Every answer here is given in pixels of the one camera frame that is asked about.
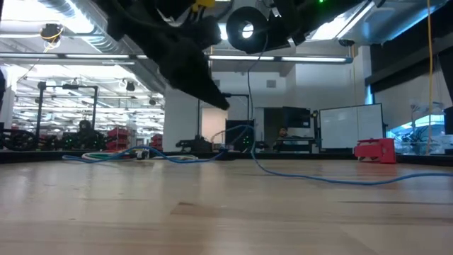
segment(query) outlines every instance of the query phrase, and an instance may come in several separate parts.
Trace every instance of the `wooden table surface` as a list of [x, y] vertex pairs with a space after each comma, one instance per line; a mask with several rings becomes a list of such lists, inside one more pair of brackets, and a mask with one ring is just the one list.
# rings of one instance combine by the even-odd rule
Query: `wooden table surface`
[[[382, 180], [451, 168], [263, 161]], [[0, 164], [0, 254], [453, 254], [453, 178], [346, 186], [251, 160]]]

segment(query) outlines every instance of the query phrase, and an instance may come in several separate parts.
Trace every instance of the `black cable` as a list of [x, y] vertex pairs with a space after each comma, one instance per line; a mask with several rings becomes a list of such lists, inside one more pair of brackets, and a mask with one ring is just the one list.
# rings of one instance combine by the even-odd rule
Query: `black cable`
[[251, 67], [247, 70], [247, 87], [248, 87], [248, 95], [250, 97], [250, 105], [252, 107], [251, 109], [251, 118], [253, 119], [253, 97], [252, 97], [252, 90], [250, 87], [250, 71], [257, 65], [257, 63], [260, 61], [261, 57], [263, 56], [264, 52], [266, 51], [266, 48], [268, 47], [268, 42], [269, 42], [269, 37], [266, 35], [266, 42], [264, 44], [264, 48], [261, 51], [258, 59], [251, 65]]
[[198, 20], [201, 21], [203, 19], [203, 16], [205, 15], [206, 11], [206, 6], [201, 6], [200, 7], [200, 12], [198, 14]]
[[27, 77], [28, 73], [31, 72], [31, 70], [32, 70], [33, 68], [35, 68], [35, 65], [37, 65], [37, 64], [40, 62], [40, 60], [41, 60], [41, 59], [38, 59], [38, 60], [35, 62], [35, 64], [33, 64], [33, 65], [30, 67], [30, 69], [29, 69], [29, 70], [28, 70], [21, 78], [19, 78], [19, 79], [16, 81], [16, 83], [18, 84], [18, 83], [21, 82], [25, 77]]

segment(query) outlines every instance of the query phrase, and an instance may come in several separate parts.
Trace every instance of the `person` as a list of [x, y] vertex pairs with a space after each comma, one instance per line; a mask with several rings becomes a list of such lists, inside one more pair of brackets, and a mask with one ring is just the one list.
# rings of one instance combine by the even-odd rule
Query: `person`
[[288, 127], [280, 128], [280, 131], [278, 132], [277, 140], [282, 139], [282, 138], [288, 138]]
[[285, 127], [285, 126], [282, 126], [280, 127], [279, 131], [278, 131], [278, 137], [276, 139], [276, 141], [274, 142], [274, 146], [273, 146], [273, 150], [275, 152], [279, 152], [280, 151], [280, 148], [282, 145], [296, 145], [297, 142], [293, 142], [293, 141], [282, 141], [282, 140], [285, 140], [285, 139], [291, 139], [291, 135], [288, 134], [288, 127]]

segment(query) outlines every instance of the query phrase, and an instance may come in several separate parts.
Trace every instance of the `ceiling duct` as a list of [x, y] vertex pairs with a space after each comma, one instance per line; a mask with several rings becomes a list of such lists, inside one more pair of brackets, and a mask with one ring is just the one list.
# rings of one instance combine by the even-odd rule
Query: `ceiling duct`
[[[80, 15], [74, 11], [78, 8], [85, 18], [89, 19], [94, 25], [91, 34], [100, 35], [99, 37], [87, 37], [84, 40], [94, 46], [97, 50], [105, 54], [137, 54], [139, 48], [129, 38], [125, 37], [120, 41], [115, 41], [105, 32], [107, 20], [105, 15], [92, 1], [87, 0], [38, 0], [49, 9], [60, 12], [67, 18], [76, 18]], [[137, 60], [137, 63], [124, 67], [133, 72], [149, 90], [163, 93], [166, 88], [166, 81], [158, 73], [158, 66], [150, 59]]]

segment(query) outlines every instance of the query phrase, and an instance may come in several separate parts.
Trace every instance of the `black device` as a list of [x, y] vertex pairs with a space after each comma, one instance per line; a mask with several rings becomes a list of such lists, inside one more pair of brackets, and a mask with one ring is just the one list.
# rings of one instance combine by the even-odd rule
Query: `black device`
[[249, 125], [255, 127], [254, 120], [227, 120], [225, 122], [225, 130], [229, 130], [240, 125], [244, 127], [236, 128], [225, 133], [225, 145], [233, 145], [235, 151], [245, 152], [253, 146], [255, 142], [254, 131], [251, 128], [246, 128]]
[[311, 111], [306, 108], [283, 107], [285, 126], [288, 128], [310, 128]]
[[179, 18], [195, 0], [93, 0], [107, 15], [107, 33], [115, 40], [128, 35], [159, 65], [170, 85], [213, 106], [229, 104], [210, 76], [204, 49], [220, 43], [214, 16], [188, 18], [173, 27], [162, 18]]
[[1, 113], [1, 106], [3, 105], [3, 96], [6, 92], [6, 80], [3, 72], [0, 70], [0, 113]]
[[196, 135], [194, 140], [181, 140], [176, 144], [182, 152], [212, 152], [212, 143], [205, 140], [201, 135]]
[[312, 153], [316, 140], [312, 137], [291, 136], [278, 139], [273, 146], [274, 152], [308, 152]]
[[444, 109], [445, 134], [453, 135], [453, 106]]
[[[363, 0], [273, 0], [280, 16], [272, 11], [267, 16], [252, 6], [236, 9], [226, 22], [228, 41], [238, 50], [247, 54], [290, 47], [288, 39], [295, 45], [303, 43], [305, 36], [336, 16], [350, 10]], [[249, 38], [242, 36], [248, 24], [253, 26]]]
[[115, 141], [116, 139], [116, 137], [106, 137], [99, 131], [94, 130], [88, 120], [81, 120], [79, 122], [79, 131], [64, 132], [62, 141], [58, 144], [64, 150], [105, 150], [107, 149], [107, 143]]

